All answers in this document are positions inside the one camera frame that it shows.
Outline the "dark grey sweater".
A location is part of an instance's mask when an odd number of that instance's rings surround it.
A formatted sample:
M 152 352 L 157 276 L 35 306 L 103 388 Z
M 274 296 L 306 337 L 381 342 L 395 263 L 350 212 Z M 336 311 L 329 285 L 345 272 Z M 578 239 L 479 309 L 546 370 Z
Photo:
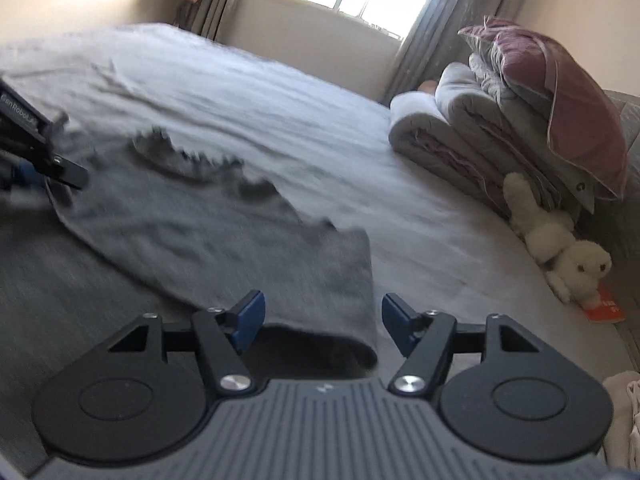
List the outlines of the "dark grey sweater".
M 309 217 L 239 159 L 179 151 L 162 130 L 60 145 L 88 170 L 83 191 L 1 199 L 1 451 L 17 468 L 43 460 L 38 388 L 143 313 L 184 321 L 258 289 L 267 325 L 303 335 L 294 360 L 345 375 L 375 366 L 362 229 Z

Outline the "white plush toy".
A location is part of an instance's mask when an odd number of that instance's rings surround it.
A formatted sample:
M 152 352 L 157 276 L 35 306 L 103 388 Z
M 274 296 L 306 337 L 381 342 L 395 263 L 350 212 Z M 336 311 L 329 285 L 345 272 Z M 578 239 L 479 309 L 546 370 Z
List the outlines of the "white plush toy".
M 577 237 L 565 211 L 539 206 L 521 174 L 504 177 L 502 194 L 510 210 L 510 227 L 544 270 L 555 296 L 563 304 L 595 309 L 601 302 L 600 281 L 612 270 L 611 255 L 599 244 Z

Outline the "orange card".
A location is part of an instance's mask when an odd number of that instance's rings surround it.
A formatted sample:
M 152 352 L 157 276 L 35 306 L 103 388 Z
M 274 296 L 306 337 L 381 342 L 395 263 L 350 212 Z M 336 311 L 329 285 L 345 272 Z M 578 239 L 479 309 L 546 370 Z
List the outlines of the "orange card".
M 582 310 L 586 317 L 595 323 L 616 324 L 626 320 L 626 314 L 603 284 L 598 286 L 592 297 L 582 303 Z

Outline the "grey curtain left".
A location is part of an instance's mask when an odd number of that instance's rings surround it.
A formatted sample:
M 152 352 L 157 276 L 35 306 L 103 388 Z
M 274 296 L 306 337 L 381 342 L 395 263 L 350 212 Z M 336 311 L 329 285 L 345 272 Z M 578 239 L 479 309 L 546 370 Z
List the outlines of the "grey curtain left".
M 172 24 L 208 40 L 224 44 L 241 0 L 177 0 Z

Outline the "grey curtain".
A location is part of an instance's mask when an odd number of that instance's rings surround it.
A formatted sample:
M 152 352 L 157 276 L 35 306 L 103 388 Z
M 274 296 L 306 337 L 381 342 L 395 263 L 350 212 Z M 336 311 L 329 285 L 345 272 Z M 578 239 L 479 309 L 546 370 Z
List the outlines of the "grey curtain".
M 224 44 L 241 0 L 177 0 L 172 24 L 208 40 Z
M 380 103 L 434 80 L 451 62 L 463 61 L 469 48 L 458 36 L 488 16 L 516 17 L 523 0 L 427 0 L 394 59 Z

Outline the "light grey bed sheet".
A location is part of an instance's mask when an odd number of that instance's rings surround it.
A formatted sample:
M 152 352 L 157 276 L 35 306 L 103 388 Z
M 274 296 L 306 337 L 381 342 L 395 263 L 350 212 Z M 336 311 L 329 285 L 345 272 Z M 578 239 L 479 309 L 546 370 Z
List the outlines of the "light grey bed sheet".
M 600 379 L 632 367 L 616 328 L 561 304 L 506 222 L 393 152 L 378 103 L 165 24 L 8 42 L 1 75 L 78 130 L 163 127 L 187 151 L 239 157 L 303 214 L 360 226 L 378 292 L 463 322 L 510 315 Z

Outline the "rolled grey quilt lower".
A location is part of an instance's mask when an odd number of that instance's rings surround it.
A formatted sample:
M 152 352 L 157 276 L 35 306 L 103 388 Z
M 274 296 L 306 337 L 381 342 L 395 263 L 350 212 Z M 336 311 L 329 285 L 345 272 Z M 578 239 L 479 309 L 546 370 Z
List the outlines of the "rolled grey quilt lower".
M 509 215 L 502 195 L 504 172 L 454 130 L 431 94 L 410 91 L 392 99 L 388 142 L 394 152 L 478 200 L 499 216 Z

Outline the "cream cloth at corner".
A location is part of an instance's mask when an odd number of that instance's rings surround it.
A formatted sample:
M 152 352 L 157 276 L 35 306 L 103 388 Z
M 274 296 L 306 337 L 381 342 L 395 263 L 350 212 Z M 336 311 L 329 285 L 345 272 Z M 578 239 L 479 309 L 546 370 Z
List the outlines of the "cream cloth at corner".
M 603 382 L 613 404 L 613 419 L 603 442 L 608 466 L 639 471 L 639 373 L 623 372 Z

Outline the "folded grey quilt upper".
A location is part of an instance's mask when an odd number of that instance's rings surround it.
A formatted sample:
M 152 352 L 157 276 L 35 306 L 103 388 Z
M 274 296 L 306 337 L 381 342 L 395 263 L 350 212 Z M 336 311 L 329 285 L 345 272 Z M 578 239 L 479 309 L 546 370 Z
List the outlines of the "folded grey quilt upper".
M 435 102 L 448 124 L 498 174 L 526 177 L 540 206 L 561 208 L 575 217 L 593 213 L 593 177 L 552 153 L 548 122 L 506 88 L 478 55 L 444 69 Z

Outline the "pink pillow by curtain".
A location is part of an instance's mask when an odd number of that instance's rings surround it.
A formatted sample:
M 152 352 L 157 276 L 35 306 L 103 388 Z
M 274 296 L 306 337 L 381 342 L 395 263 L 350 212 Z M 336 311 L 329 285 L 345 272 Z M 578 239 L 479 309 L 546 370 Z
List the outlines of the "pink pillow by curtain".
M 438 86 L 437 80 L 427 80 L 427 81 L 424 81 L 423 84 L 420 84 L 419 91 L 422 91 L 434 96 L 437 86 Z

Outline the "mauve velvet pillow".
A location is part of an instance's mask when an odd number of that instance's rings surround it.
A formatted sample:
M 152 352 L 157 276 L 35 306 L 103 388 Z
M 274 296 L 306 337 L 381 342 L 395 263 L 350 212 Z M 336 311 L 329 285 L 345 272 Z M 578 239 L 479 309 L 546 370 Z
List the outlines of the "mauve velvet pillow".
M 547 119 L 550 152 L 585 171 L 604 200 L 622 200 L 627 143 L 620 112 L 562 44 L 488 16 L 458 31 L 506 86 Z

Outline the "grey curtain right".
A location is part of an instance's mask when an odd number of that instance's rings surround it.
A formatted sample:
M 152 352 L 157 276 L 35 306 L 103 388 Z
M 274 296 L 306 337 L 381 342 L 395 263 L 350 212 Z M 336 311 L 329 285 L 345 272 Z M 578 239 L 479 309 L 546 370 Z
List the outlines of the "grey curtain right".
M 434 80 L 451 62 L 463 61 L 469 48 L 458 36 L 488 16 L 516 17 L 523 0 L 427 0 L 394 59 L 380 103 Z

